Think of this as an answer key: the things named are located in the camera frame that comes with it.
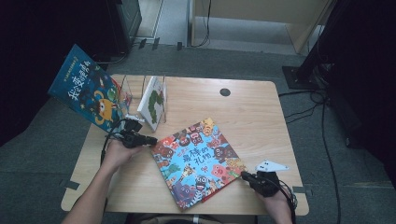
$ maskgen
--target table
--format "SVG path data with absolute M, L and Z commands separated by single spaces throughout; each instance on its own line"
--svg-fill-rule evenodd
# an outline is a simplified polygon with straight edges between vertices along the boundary
M 124 76 L 113 75 L 119 83 Z M 134 95 L 132 108 L 141 98 L 142 76 L 127 76 Z M 231 94 L 220 95 L 227 88 Z M 290 187 L 303 185 L 283 117 L 276 86 L 270 81 L 213 78 L 166 77 L 166 122 L 164 116 L 153 133 L 147 125 L 140 133 L 162 139 L 202 119 L 212 118 L 251 173 L 264 159 L 289 166 L 278 172 Z M 99 168 L 106 133 L 92 125 L 82 147 L 71 181 L 77 190 L 67 189 L 62 209 L 69 211 Z M 297 193 L 297 216 L 309 208 L 304 193 Z M 114 175 L 108 193 L 109 212 L 178 214 L 174 199 L 149 150 Z M 205 203 L 198 203 L 186 214 L 265 215 L 263 204 L 248 182 L 237 179 Z
M 195 17 L 207 17 L 209 1 L 192 0 L 192 45 L 195 45 Z M 210 17 L 286 23 L 294 49 L 300 53 L 316 27 L 323 24 L 322 20 L 330 14 L 333 2 L 333 0 L 213 0 Z

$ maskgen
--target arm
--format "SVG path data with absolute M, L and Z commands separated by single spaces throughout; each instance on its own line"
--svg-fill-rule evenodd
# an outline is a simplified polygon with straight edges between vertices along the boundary
M 100 223 L 102 221 L 105 201 L 111 177 L 120 166 L 140 152 L 143 147 L 128 149 L 118 140 L 107 146 L 105 159 L 91 184 L 78 199 L 63 223 Z
M 264 202 L 265 210 L 276 224 L 291 224 L 291 211 L 285 195 L 280 190 L 272 197 L 264 198 L 256 192 L 257 197 Z

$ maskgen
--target colorful book cover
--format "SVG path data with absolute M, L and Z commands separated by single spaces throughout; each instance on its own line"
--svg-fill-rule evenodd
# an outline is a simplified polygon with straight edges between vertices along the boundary
M 158 77 L 151 77 L 137 112 L 145 119 L 152 131 L 157 130 L 163 113 L 163 96 L 163 83 Z
M 211 118 L 165 137 L 151 153 L 181 210 L 205 201 L 246 170 Z
M 71 48 L 48 93 L 106 132 L 124 118 L 132 100 L 78 45 Z

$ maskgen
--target hand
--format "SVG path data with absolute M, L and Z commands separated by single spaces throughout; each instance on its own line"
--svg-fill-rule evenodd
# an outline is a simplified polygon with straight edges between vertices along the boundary
M 120 166 L 131 160 L 144 147 L 126 148 L 120 140 L 110 140 L 102 167 L 116 173 Z
M 264 198 L 258 192 L 256 192 L 256 195 L 264 202 L 265 210 L 276 224 L 292 223 L 288 201 L 280 190 L 272 197 Z

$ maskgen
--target children's book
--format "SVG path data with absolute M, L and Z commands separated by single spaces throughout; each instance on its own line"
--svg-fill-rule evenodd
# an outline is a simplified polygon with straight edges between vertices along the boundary
M 151 153 L 181 210 L 204 202 L 246 171 L 211 118 L 165 137 Z
M 157 130 L 160 122 L 163 113 L 163 101 L 163 83 L 158 77 L 151 77 L 137 111 L 146 120 L 152 131 Z
M 68 53 L 49 95 L 106 132 L 128 114 L 132 100 L 132 95 L 123 91 L 78 45 Z

